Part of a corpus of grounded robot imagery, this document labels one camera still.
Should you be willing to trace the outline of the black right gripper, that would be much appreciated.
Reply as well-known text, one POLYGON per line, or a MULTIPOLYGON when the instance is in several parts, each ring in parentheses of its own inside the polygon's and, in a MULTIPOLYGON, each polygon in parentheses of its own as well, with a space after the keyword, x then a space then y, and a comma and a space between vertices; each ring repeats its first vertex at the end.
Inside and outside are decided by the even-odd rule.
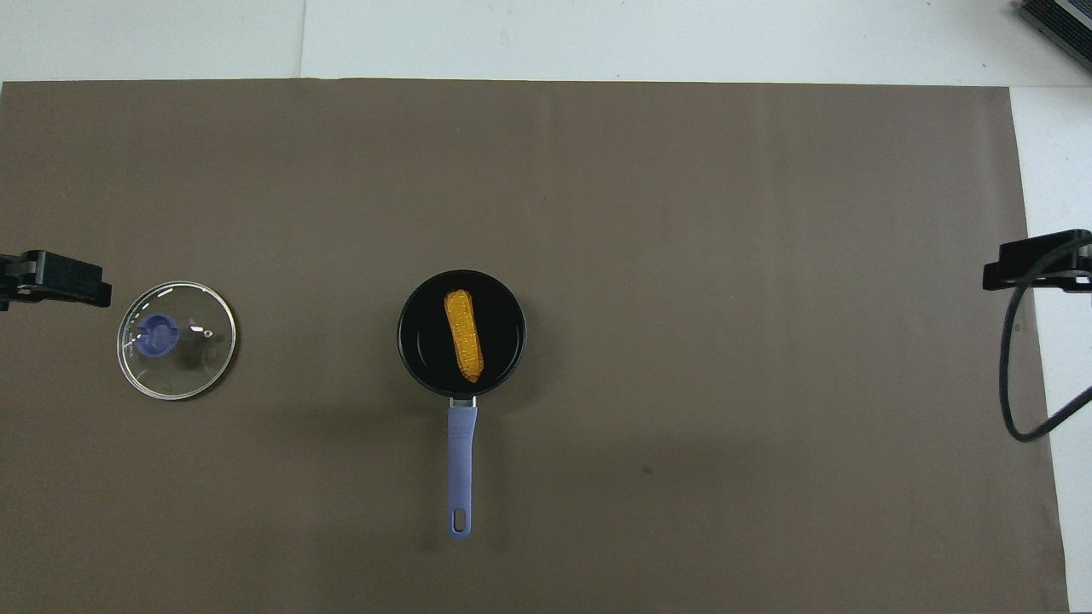
MULTIPOLYGON (((1053 261, 1031 283, 1032 288, 1057 288, 1069 294, 1091 293, 1091 232, 1077 231, 1077 240, 1083 241, 1072 255, 1063 255, 1053 261)), ((1030 279, 1034 264, 1046 253, 1072 240, 1072 231, 1054 232, 1002 243, 997 260, 983 267, 982 288, 998 291, 1014 288, 1030 279)))

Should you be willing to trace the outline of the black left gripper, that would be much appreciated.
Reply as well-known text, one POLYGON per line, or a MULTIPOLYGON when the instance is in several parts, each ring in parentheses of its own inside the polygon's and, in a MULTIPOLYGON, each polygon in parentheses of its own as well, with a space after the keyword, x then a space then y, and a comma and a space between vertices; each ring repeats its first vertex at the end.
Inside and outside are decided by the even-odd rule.
POLYGON ((104 281, 102 267, 47 250, 28 250, 25 259, 1 255, 1 311, 10 310, 12 303, 41 302, 107 308, 112 304, 112 285, 104 281), (20 291, 24 273, 25 295, 20 291))

